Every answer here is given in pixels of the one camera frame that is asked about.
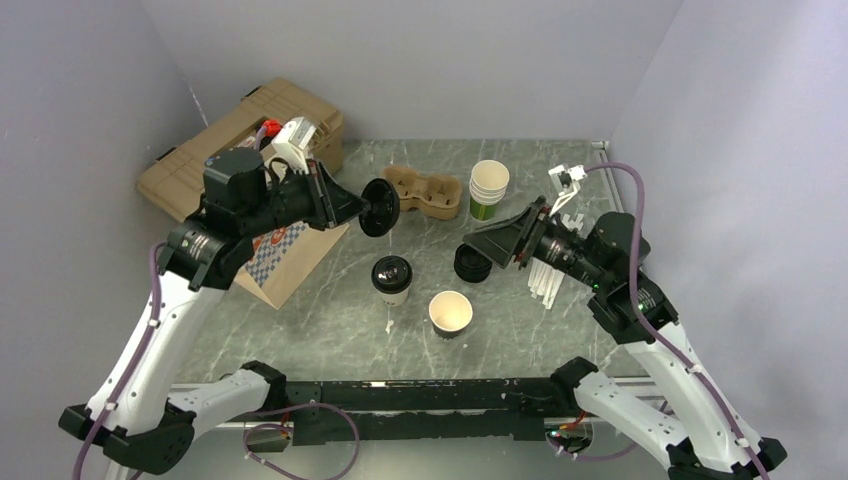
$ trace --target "marble table surface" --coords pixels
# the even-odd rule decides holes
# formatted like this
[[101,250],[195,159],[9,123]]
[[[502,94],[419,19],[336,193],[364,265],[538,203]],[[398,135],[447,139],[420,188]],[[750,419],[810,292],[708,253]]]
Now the marble table surface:
[[[366,141],[345,144],[345,153],[335,178],[355,192],[389,164],[458,177],[465,188],[459,215],[441,221],[402,212],[392,232],[376,239],[353,222],[280,310],[234,285],[206,320],[178,383],[215,381],[253,359],[296,381],[547,377],[577,355],[611,376],[644,374],[592,319],[588,287],[565,278],[546,310],[530,296],[529,269],[495,267],[479,284],[465,283],[453,271],[462,235],[484,225],[468,214],[467,185],[478,160],[496,159],[510,170],[506,197],[492,220],[498,221],[540,194],[553,198],[549,168],[595,163],[589,142]],[[603,175],[591,174],[582,186],[563,212],[584,214],[585,234],[613,204]],[[380,299],[369,276],[374,262],[388,254],[403,256],[414,271],[409,297],[397,307]],[[453,340],[436,336],[427,316],[430,299],[443,290],[463,293],[474,308],[471,325]]]

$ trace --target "cardboard box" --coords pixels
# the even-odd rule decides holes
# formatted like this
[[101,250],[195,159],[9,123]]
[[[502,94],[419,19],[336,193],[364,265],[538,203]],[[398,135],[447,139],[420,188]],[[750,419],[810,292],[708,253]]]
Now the cardboard box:
[[[341,112],[297,85],[275,78],[247,94],[235,110],[196,137],[166,152],[141,175],[138,190],[171,216],[183,221],[200,204],[203,168],[207,159],[236,145],[251,146],[253,134],[269,118],[285,124],[301,116],[318,127],[312,139],[315,158],[321,160],[330,173],[335,173],[344,159],[344,118]],[[270,146],[262,149],[266,160],[272,154]]]
[[[311,151],[330,173],[342,166],[344,118],[332,105],[276,78],[247,94],[232,112],[196,137],[162,155],[138,181],[138,190],[179,221],[194,213],[203,193],[206,160],[233,146],[251,147],[259,126],[269,118],[285,124],[306,117],[317,127]],[[265,160],[274,154],[269,144]],[[318,262],[346,232],[348,225],[319,232],[302,222],[254,239],[254,256],[235,282],[274,308],[280,308]]]

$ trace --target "cup rim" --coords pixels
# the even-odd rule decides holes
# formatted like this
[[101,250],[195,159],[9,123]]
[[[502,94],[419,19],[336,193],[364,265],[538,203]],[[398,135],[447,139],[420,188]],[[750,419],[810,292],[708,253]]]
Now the cup rim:
[[501,203],[502,199],[497,199],[497,200],[493,201],[492,203],[487,203],[487,202],[489,202],[489,200],[480,201],[480,200],[477,200],[476,198],[473,198],[473,197],[471,198],[471,200],[474,200],[477,204],[482,205],[484,207],[491,207],[492,205],[497,205],[497,204]]
[[484,192],[484,193],[503,192],[503,191],[506,191],[506,188],[508,186],[509,185],[504,185],[503,187],[500,187],[500,188],[486,188],[486,187],[480,186],[480,184],[475,182],[474,180],[468,181],[468,187],[469,188],[474,188],[474,189],[476,189],[480,192]]
[[493,199],[493,198],[503,198],[503,197],[505,197],[505,196],[506,196],[506,192],[500,192],[500,193],[480,193],[480,192],[478,192],[478,191],[476,191],[476,190],[471,190],[469,193],[471,194],[471,196],[472,196],[472,197],[484,198],[484,199],[486,199],[486,200],[491,200],[491,199]]
[[471,168],[471,181],[474,182],[474,172],[478,171],[478,173],[479,173],[479,170],[477,170],[478,168],[482,169],[482,168],[487,168],[489,166],[495,167],[498,170],[500,170],[500,172],[498,172],[498,173],[503,174],[504,172],[506,172],[506,180],[503,182],[503,187],[498,187],[498,189],[506,188],[506,186],[509,185],[509,179],[510,179],[509,169],[506,168],[506,165],[504,165],[503,163],[501,163],[497,160],[480,160],[479,162],[475,163],[474,166]]
[[[441,325],[436,323],[435,319],[433,319],[433,302],[435,302],[436,299],[439,298],[439,296],[441,296],[443,294],[459,295],[462,298],[462,300],[465,301],[465,304],[468,305],[468,310],[470,310],[471,313],[470,313],[470,315],[468,315],[468,320],[466,320],[465,323],[461,327],[453,328],[453,329],[443,328]],[[427,316],[430,317],[430,323],[432,323],[439,330],[446,332],[446,333],[453,333],[453,332],[458,332],[458,331],[462,330],[463,328],[465,328],[465,327],[467,327],[468,325],[471,324],[471,319],[474,318],[474,307],[471,305],[471,302],[468,301],[468,297],[466,297],[465,295],[457,292],[456,290],[444,290],[444,291],[437,293],[433,298],[430,299],[430,303],[429,303],[429,305],[427,305]]]

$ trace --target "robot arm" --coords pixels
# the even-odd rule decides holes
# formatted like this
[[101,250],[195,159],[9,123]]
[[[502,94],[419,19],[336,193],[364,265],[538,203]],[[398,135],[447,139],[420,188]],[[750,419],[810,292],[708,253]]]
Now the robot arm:
[[[562,183],[555,203],[561,208],[579,190],[574,183],[585,173],[582,168],[550,173],[555,184]],[[617,389],[580,357],[551,376],[561,404],[608,420],[651,453],[673,480],[766,476],[786,457],[785,450],[779,441],[761,438],[714,386],[671,302],[638,271],[650,252],[641,235],[632,242],[640,231],[633,216],[610,212],[581,238],[557,221],[554,208],[539,197],[518,216],[478,229],[463,241],[501,268],[512,261],[523,268],[535,257],[591,287],[595,320],[653,378],[679,421]]]
[[283,178],[253,149],[230,149],[207,164],[200,208],[168,235],[154,293],[121,357],[88,403],[63,412],[59,426],[85,440],[81,458],[95,444],[115,462],[109,478],[126,478],[130,469],[162,474],[214,426],[288,403],[285,375],[259,362],[190,394],[168,396],[203,321],[253,256],[254,237],[300,221],[334,228],[354,217],[377,237],[397,221],[391,184],[375,179],[361,196],[351,193],[305,153],[308,138],[298,139],[295,150],[283,152],[287,160],[270,161],[287,167]]

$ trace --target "cable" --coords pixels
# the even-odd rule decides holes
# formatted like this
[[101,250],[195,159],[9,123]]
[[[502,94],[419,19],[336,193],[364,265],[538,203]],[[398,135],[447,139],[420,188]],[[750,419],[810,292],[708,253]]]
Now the cable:
[[[159,253],[159,249],[165,246],[164,243],[158,243],[152,247],[150,247],[150,254],[148,259],[148,269],[150,271],[150,301],[152,303],[150,310],[150,318],[151,320],[158,320],[159,313],[162,310],[162,285],[159,283],[159,267],[156,264],[156,256]],[[73,472],[73,480],[80,480],[82,477],[82,466],[85,463],[85,456],[88,455],[88,450],[91,448],[91,445],[94,443],[94,437],[97,435],[97,432],[100,431],[100,427],[106,422],[106,419],[109,418],[109,414],[112,412],[109,410],[107,405],[114,404],[118,397],[121,396],[121,393],[124,391],[124,388],[129,383],[130,378],[132,378],[133,373],[135,373],[136,367],[141,362],[141,358],[144,356],[144,353],[147,351],[147,346],[150,345],[150,340],[153,338],[153,333],[156,331],[156,328],[147,325],[144,333],[141,336],[141,341],[138,342],[138,346],[135,348],[135,352],[133,352],[132,357],[130,357],[130,361],[127,364],[127,368],[124,369],[124,373],[121,374],[118,381],[115,383],[115,388],[112,389],[112,393],[106,398],[106,403],[103,405],[103,409],[100,410],[100,414],[97,415],[97,418],[94,420],[94,424],[88,430],[88,434],[85,436],[85,440],[82,442],[82,447],[80,447],[80,451],[77,454],[77,460],[74,462],[74,472]]]
[[560,430],[571,430],[573,428],[577,428],[580,423],[586,419],[586,410],[581,410],[580,415],[577,416],[577,419],[571,423],[566,423],[559,426]]
[[259,127],[259,130],[256,131],[256,137],[253,139],[253,149],[261,150],[262,147],[260,144],[262,143],[262,139],[265,138],[265,132],[268,131],[268,128],[265,125]]
[[[648,333],[651,334],[658,342],[660,342],[664,347],[669,349],[671,353],[674,354],[675,357],[678,358],[683,365],[686,366],[687,369],[692,369],[695,366],[695,363],[689,359],[679,348],[674,346],[664,335],[657,331],[651,325],[651,322],[645,317],[642,311],[639,309],[639,292],[638,292],[638,272],[639,272],[639,240],[642,238],[642,219],[645,214],[645,184],[642,182],[642,177],[639,175],[639,172],[636,171],[635,168],[630,165],[618,162],[609,162],[601,165],[593,165],[591,167],[586,168],[586,173],[593,172],[595,170],[600,170],[602,168],[612,168],[617,170],[623,170],[630,174],[633,177],[634,182],[636,182],[636,214],[634,215],[635,220],[633,222],[633,235],[630,239],[630,264],[629,264],[629,278],[628,278],[628,288],[630,293],[630,304],[633,308],[633,313],[636,314],[636,318],[639,319],[639,324],[644,328]],[[745,438],[745,435],[742,433],[742,429],[739,427],[739,423],[736,422],[733,413],[730,411],[730,407],[727,405],[727,402],[721,397],[721,394],[718,391],[718,388],[713,385],[709,378],[703,372],[692,372],[695,377],[704,385],[707,392],[709,392],[710,396],[718,405],[718,408],[721,410],[721,413],[724,415],[725,420],[730,425],[730,431],[733,432],[733,435],[736,436],[737,440]],[[751,462],[756,467],[757,472],[760,474],[760,477],[763,480],[769,480],[768,471],[766,471],[765,466],[760,461],[757,454],[754,453],[754,449],[751,448],[750,445],[744,447],[745,453],[751,458]]]
[[[350,461],[347,463],[345,468],[342,469],[341,472],[339,472],[338,474],[327,479],[327,480],[339,480],[340,478],[345,476],[347,474],[347,472],[350,471],[351,468],[353,468],[353,464],[356,463],[356,458],[359,456],[359,429],[356,428],[356,423],[353,422],[353,419],[350,418],[350,415],[345,413],[344,410],[342,410],[339,407],[336,407],[335,405],[330,405],[330,404],[327,404],[327,403],[303,403],[303,404],[300,404],[300,405],[295,405],[293,407],[281,408],[279,410],[269,410],[267,412],[255,412],[255,413],[257,415],[261,415],[261,416],[279,415],[281,413],[294,412],[294,411],[297,411],[297,410],[303,410],[305,408],[325,408],[327,410],[338,413],[339,415],[342,416],[342,418],[345,419],[345,421],[348,423],[348,425],[350,425],[351,430],[353,430],[353,442],[354,442],[353,443],[353,455],[350,457]],[[244,447],[244,451],[246,453],[246,455],[244,456],[245,460],[249,458],[249,459],[251,459],[255,462],[258,462],[258,463],[270,468],[271,470],[279,473],[280,475],[284,475],[284,476],[286,476],[286,477],[288,477],[292,480],[306,480],[303,477],[298,477],[297,475],[295,475],[293,473],[289,473],[289,472],[283,470],[282,468],[278,467],[277,465],[265,460],[264,458],[260,457],[259,455],[256,455],[252,451],[250,451],[250,447],[247,444],[247,439],[248,439],[248,437],[250,436],[251,433],[259,431],[259,430],[277,430],[278,432],[286,432],[288,434],[291,434],[291,431],[292,431],[291,428],[280,425],[279,423],[262,423],[260,425],[257,425],[255,427],[251,428],[250,430],[246,431],[244,433],[244,438],[242,440],[242,446]]]

